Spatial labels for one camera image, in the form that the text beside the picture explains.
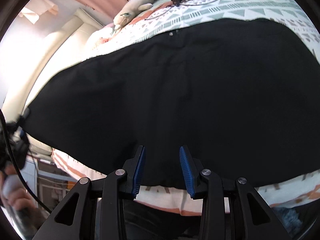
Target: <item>cream headboard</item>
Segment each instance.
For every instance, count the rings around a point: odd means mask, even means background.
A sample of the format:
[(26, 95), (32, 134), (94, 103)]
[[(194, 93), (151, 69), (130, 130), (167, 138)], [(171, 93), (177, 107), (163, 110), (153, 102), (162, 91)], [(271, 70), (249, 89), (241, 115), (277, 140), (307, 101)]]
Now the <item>cream headboard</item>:
[[(28, 69), (24, 80), (9, 88), (2, 107), (6, 122), (16, 120), (52, 76), (81, 61), (87, 40), (92, 33), (102, 28), (84, 10), (77, 9), (61, 30), (44, 38), (34, 68)], [(29, 139), (32, 151), (51, 155), (51, 147), (31, 137)]]

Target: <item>plush toy eye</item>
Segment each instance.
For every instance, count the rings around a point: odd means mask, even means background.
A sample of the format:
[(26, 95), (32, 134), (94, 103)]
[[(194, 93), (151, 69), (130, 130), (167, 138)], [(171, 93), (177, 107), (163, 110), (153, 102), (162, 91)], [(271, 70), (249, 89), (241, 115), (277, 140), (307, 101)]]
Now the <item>plush toy eye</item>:
[(130, 16), (130, 13), (124, 13), (124, 14), (122, 14), (121, 16), (123, 16), (123, 17), (129, 17), (129, 16)]

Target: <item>blue gripper pad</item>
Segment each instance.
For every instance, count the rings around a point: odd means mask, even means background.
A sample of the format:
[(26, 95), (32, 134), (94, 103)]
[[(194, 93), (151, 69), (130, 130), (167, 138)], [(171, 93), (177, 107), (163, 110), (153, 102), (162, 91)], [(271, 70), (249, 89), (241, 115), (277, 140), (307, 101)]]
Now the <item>blue gripper pad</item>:
[(182, 173), (184, 177), (184, 182), (186, 184), (187, 192), (190, 194), (191, 198), (194, 198), (196, 195), (194, 187), (194, 176), (191, 171), (190, 164), (183, 146), (180, 147), (180, 165), (182, 168)]
[(145, 155), (145, 148), (143, 147), (142, 152), (139, 157), (139, 160), (138, 160), (137, 168), (134, 171), (134, 176), (133, 176), (133, 185), (132, 185), (132, 192), (131, 193), (134, 196), (134, 198), (136, 198), (136, 196), (140, 190), (145, 163), (146, 163), (146, 155)]

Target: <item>black fabric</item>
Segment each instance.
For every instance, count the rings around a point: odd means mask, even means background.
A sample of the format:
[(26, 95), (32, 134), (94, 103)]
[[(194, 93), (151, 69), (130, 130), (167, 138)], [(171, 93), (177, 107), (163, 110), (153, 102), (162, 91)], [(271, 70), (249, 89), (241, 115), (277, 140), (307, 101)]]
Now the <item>black fabric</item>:
[(29, 108), (27, 133), (104, 174), (145, 145), (146, 186), (185, 188), (183, 144), (256, 187), (320, 168), (319, 64), (266, 19), (216, 20), (91, 58)]

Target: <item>beige plush toy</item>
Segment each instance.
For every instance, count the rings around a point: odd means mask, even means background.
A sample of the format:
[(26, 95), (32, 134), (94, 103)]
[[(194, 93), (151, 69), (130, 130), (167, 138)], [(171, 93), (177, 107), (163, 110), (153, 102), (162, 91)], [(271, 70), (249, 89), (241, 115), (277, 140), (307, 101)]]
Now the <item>beige plush toy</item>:
[(130, 0), (128, 1), (122, 10), (113, 19), (115, 29), (119, 30), (126, 26), (133, 20), (139, 13), (145, 10), (149, 10), (152, 7), (152, 3), (155, 0)]

